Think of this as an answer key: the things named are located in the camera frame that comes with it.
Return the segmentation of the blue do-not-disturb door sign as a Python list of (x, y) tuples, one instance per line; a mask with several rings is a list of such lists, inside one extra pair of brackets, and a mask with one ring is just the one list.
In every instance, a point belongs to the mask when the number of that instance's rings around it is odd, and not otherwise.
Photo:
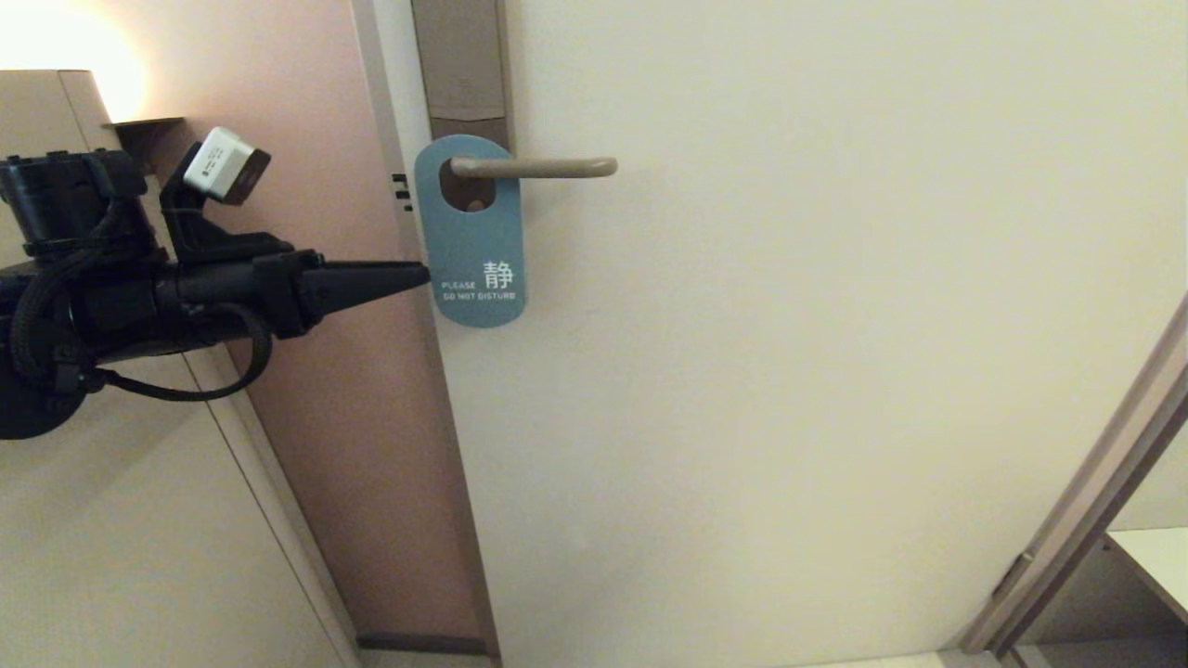
[(494, 181), (482, 212), (446, 201), (441, 171), (455, 157), (508, 160), (507, 149), (480, 136), (446, 136), (415, 160), (421, 237), (442, 316), (470, 328), (499, 328), (522, 316), (527, 302), (523, 258), (522, 183)]

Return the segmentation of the brown door lock plate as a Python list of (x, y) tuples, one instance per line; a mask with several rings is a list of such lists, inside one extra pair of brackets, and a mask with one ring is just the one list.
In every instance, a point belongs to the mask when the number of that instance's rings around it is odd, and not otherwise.
[(411, 5), (432, 139), (480, 136), (512, 149), (505, 1)]

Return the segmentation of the white door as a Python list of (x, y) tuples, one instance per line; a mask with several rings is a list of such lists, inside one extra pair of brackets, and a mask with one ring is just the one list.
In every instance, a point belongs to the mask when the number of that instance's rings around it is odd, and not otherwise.
[(939, 650), (1188, 283), (1188, 0), (497, 0), (527, 304), (437, 315), (504, 668)]

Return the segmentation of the dark baseboard strip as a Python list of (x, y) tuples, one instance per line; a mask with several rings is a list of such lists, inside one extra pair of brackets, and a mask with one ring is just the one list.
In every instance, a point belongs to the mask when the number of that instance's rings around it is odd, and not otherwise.
[(491, 657), (486, 642), (476, 637), (424, 634), (359, 634), (355, 641), (358, 647), (364, 650)]

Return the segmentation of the dark wall lamp bracket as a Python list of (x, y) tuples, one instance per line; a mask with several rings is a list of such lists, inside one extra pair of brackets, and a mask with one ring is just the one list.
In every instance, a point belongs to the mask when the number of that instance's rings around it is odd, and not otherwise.
[(141, 174), (156, 174), (152, 153), (158, 144), (175, 128), (184, 126), (183, 116), (126, 120), (126, 122), (102, 122), (101, 127), (116, 136), (119, 147), (128, 153)]

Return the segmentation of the brown frame hinge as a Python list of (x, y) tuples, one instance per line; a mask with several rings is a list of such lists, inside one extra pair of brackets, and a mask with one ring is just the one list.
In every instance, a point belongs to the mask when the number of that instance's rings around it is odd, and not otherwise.
[(1005, 595), (1015, 587), (1015, 582), (1018, 581), (1020, 575), (1026, 571), (1034, 561), (1034, 555), (1030, 552), (1020, 552), (1015, 555), (1013, 562), (1007, 567), (1001, 578), (996, 582), (994, 588), (991, 592), (991, 599), (997, 600), (999, 597)]

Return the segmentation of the brown closet door frame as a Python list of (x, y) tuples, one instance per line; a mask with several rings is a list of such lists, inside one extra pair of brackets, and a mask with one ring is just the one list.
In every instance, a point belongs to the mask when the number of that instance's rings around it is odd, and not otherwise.
[(966, 655), (1001, 657), (1064, 588), (1188, 423), (1188, 290), (1102, 434), (1026, 542), (1034, 561), (1013, 590), (963, 630)]

